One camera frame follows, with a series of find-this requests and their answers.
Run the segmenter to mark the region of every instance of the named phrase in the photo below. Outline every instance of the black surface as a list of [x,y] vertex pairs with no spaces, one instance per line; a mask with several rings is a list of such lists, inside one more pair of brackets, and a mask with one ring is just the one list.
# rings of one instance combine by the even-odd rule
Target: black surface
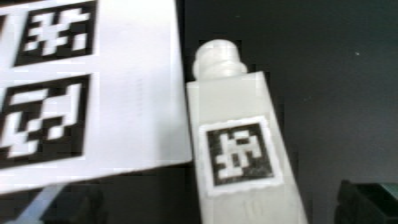
[[398,2],[187,0],[187,65],[214,38],[271,72],[308,217],[331,224],[342,180],[398,181]]

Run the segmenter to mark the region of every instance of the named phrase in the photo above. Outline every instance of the fiducial marker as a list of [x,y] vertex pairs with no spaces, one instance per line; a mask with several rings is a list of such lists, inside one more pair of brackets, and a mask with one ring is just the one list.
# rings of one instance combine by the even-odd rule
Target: fiducial marker
[[235,44],[198,50],[187,84],[205,224],[308,224],[264,72]]

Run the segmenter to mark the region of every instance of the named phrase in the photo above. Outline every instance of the dark background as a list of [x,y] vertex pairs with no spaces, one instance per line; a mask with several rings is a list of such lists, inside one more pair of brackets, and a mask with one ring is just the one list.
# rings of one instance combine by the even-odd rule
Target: dark background
[[[269,85],[312,224],[344,179],[398,182],[398,2],[180,0],[187,81],[200,45],[235,41]],[[100,180],[111,224],[200,224],[193,164]],[[0,198],[0,221],[35,191]]]

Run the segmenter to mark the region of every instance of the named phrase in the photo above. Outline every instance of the white plastic part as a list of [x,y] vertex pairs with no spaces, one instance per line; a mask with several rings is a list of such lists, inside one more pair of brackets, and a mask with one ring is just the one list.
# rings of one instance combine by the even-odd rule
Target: white plastic part
[[232,42],[198,51],[187,84],[205,224],[308,224],[264,72]]
[[248,73],[235,44],[228,40],[210,41],[196,54],[195,75],[198,80]]

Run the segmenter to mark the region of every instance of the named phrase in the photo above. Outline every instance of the rounded cap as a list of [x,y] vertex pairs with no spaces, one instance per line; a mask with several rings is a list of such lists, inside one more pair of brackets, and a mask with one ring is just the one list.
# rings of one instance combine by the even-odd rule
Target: rounded cap
[[237,76],[248,73],[241,62],[239,48],[232,41],[212,40],[200,48],[195,62],[198,80]]

